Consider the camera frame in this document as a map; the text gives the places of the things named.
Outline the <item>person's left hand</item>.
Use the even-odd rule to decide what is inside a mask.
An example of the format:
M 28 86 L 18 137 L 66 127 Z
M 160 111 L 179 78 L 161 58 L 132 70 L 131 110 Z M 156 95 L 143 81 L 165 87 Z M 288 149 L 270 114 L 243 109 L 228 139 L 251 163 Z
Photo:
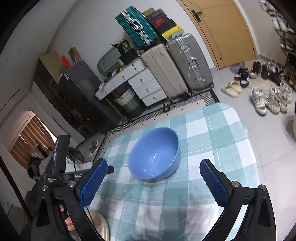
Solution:
M 60 210 L 61 212 L 63 213 L 65 211 L 64 207 L 62 205 L 60 205 Z M 66 219 L 65 219 L 65 223 L 67 225 L 67 229 L 72 232 L 75 230 L 75 227 L 73 225 L 73 222 L 71 220 L 71 218 L 68 216 Z

